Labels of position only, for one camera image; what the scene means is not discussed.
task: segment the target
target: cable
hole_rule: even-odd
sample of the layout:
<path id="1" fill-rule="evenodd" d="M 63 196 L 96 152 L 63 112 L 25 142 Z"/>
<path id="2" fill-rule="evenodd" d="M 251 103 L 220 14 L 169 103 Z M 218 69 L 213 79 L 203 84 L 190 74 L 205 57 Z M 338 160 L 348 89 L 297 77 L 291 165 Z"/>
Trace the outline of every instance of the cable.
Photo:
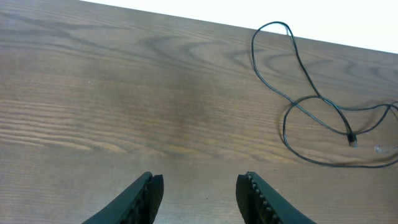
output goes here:
<path id="1" fill-rule="evenodd" d="M 306 96 L 303 97 L 299 100 L 293 100 L 290 97 L 288 97 L 285 93 L 282 93 L 281 91 L 277 90 L 276 88 L 274 88 L 273 86 L 271 86 L 269 83 L 267 83 L 267 81 L 261 76 L 259 70 L 257 69 L 257 65 L 256 65 L 256 58 L 254 56 L 254 39 L 256 38 L 257 34 L 260 32 L 260 30 L 262 30 L 264 27 L 269 26 L 271 24 L 280 24 L 283 25 L 290 33 L 290 36 L 292 37 L 292 42 L 293 42 L 293 46 L 294 46 L 294 50 L 296 53 L 296 57 L 297 60 L 301 66 L 301 69 L 303 70 L 305 76 L 307 77 L 308 81 L 310 82 L 313 90 L 315 91 L 316 95 L 313 96 Z M 330 131 L 333 131 L 334 133 L 340 134 L 340 135 L 345 135 L 348 137 L 348 141 L 349 144 L 353 147 L 357 147 L 357 140 L 356 140 L 356 136 L 359 134 L 364 134 L 367 132 L 372 131 L 374 128 L 378 127 L 379 124 L 384 120 L 384 118 L 386 117 L 388 111 L 391 108 L 395 108 L 398 111 L 398 107 L 395 105 L 396 103 L 398 103 L 398 101 L 395 101 L 393 103 L 383 103 L 380 105 L 376 105 L 376 106 L 372 106 L 372 107 L 368 107 L 368 108 L 347 108 L 347 107 L 343 107 L 343 106 L 338 106 L 337 104 L 335 104 L 334 102 L 332 102 L 331 100 L 329 100 L 328 98 L 325 98 L 324 96 L 321 95 L 321 93 L 318 91 L 318 89 L 315 87 L 315 84 L 312 82 L 312 79 L 310 78 L 310 75 L 308 74 L 307 70 L 304 67 L 303 62 L 301 61 L 300 55 L 299 55 L 299 50 L 297 48 L 297 44 L 296 44 L 296 40 L 295 37 L 293 35 L 292 30 L 290 30 L 290 27 L 284 23 L 284 22 L 279 22 L 279 21 L 275 21 L 275 22 L 270 22 L 267 23 L 265 25 L 263 25 L 262 27 L 260 27 L 253 35 L 252 41 L 251 41 L 251 55 L 252 55 L 252 61 L 253 61 L 253 69 L 255 71 L 255 73 L 257 74 L 257 76 L 260 78 L 260 80 L 266 85 L 268 86 L 268 88 L 270 88 L 272 91 L 278 93 L 279 95 L 283 96 L 284 98 L 286 98 L 287 100 L 289 100 L 292 104 L 290 106 L 290 108 L 286 111 L 286 114 L 284 116 L 284 122 L 283 122 L 283 137 L 284 137 L 284 143 L 287 147 L 288 150 L 290 150 L 291 152 L 293 152 L 296 156 L 298 156 L 299 158 L 308 161 L 308 162 L 312 162 L 314 164 L 318 164 L 321 166 L 327 166 L 327 167 L 345 167 L 345 168 L 382 168 L 382 167 L 387 167 L 387 166 L 391 166 L 395 163 L 398 163 L 398 159 L 392 161 L 392 162 L 388 162 L 386 164 L 382 164 L 382 165 L 378 165 L 378 166 L 366 166 L 366 165 L 344 165 L 344 164 L 332 164 L 332 163 L 328 163 L 328 162 L 320 162 L 320 161 L 316 161 L 310 158 L 307 158 L 301 154 L 299 154 L 296 150 L 292 149 L 292 147 L 289 145 L 289 142 L 287 141 L 287 135 L 286 135 L 286 119 L 287 119 L 287 115 L 289 115 L 290 111 L 296 106 L 298 107 L 300 110 L 302 110 L 306 115 L 308 115 L 309 117 L 311 117 L 312 119 L 314 119 L 316 122 L 320 123 L 322 126 L 326 127 L 327 129 L 329 129 Z M 318 98 L 323 100 L 325 103 L 327 103 L 328 105 L 334 107 L 334 109 L 337 111 L 337 113 L 340 115 L 341 119 L 343 120 L 346 128 L 347 128 L 347 132 L 341 132 L 338 131 L 332 127 L 330 127 L 329 125 L 325 124 L 323 121 L 319 120 L 317 117 L 315 117 L 314 115 L 312 115 L 310 112 L 308 112 L 306 109 L 302 108 L 299 103 L 304 101 L 304 100 L 308 100 L 308 99 L 312 99 L 312 98 Z M 345 111 L 365 111 L 365 110 L 373 110 L 376 109 L 378 107 L 381 106 L 385 106 L 386 110 L 384 112 L 384 114 L 381 116 L 380 120 L 372 127 L 370 127 L 367 130 L 364 131 L 358 131 L 358 132 L 354 132 L 351 129 L 351 126 L 349 125 L 346 117 L 343 114 L 343 110 Z"/>

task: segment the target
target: cable connector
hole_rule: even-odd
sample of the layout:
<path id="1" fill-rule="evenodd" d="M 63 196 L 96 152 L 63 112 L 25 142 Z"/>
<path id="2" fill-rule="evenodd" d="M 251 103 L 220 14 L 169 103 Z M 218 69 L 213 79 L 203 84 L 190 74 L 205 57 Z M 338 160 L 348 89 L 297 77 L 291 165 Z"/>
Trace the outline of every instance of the cable connector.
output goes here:
<path id="1" fill-rule="evenodd" d="M 358 141 L 356 140 L 356 135 L 354 133 L 348 134 L 348 142 L 349 146 L 353 147 L 354 149 L 358 147 Z"/>

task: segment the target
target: white wall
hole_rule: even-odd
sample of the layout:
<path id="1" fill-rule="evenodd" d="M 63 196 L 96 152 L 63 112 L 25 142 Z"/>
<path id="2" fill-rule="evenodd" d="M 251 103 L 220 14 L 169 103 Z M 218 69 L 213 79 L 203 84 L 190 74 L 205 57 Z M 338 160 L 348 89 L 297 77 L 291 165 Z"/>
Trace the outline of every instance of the white wall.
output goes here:
<path id="1" fill-rule="evenodd" d="M 85 0 L 398 54 L 398 0 Z M 285 34 L 282 26 L 266 29 Z"/>

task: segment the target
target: wooden surface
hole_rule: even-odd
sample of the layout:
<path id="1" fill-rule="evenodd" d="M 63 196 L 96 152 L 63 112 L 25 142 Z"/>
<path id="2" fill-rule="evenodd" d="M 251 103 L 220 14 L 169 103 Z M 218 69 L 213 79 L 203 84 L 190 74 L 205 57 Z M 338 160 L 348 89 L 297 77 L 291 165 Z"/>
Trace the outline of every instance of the wooden surface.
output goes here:
<path id="1" fill-rule="evenodd" d="M 331 169 L 285 148 L 289 102 L 254 74 L 253 32 L 72 0 L 1 1 L 0 223 L 81 223 L 147 170 L 165 178 L 156 223 L 243 223 L 234 189 L 247 170 L 318 223 L 397 223 L 397 166 Z M 335 103 L 397 99 L 398 55 L 297 43 Z M 263 32 L 256 48 L 272 85 L 315 94 L 288 37 Z M 303 106 L 344 130 L 320 100 Z M 363 129 L 382 112 L 346 115 Z M 397 144 L 397 122 L 389 113 L 358 149 L 297 109 L 287 132 L 313 159 L 377 164 L 389 155 L 373 146 Z"/>

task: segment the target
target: brown tabletop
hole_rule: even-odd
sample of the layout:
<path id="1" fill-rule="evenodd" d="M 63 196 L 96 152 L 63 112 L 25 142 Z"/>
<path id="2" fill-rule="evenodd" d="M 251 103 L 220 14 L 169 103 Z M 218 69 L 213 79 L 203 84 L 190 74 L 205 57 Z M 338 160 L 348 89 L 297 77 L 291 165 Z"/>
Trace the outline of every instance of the brown tabletop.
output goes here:
<path id="1" fill-rule="evenodd" d="M 320 167 L 287 150 L 289 102 L 253 72 L 253 33 L 88 2 L 0 1 L 0 223 L 81 223 L 144 171 L 165 179 L 156 223 L 243 223 L 234 191 L 248 170 L 315 222 L 397 223 L 397 166 Z M 297 44 L 335 103 L 397 99 L 398 55 Z M 315 94 L 286 35 L 261 32 L 256 49 L 269 83 Z M 302 106 L 345 130 L 321 100 Z M 345 114 L 359 130 L 383 112 Z M 397 144 L 392 113 L 358 149 L 298 109 L 287 122 L 292 147 L 319 161 L 378 164 L 389 155 L 373 147 Z"/>

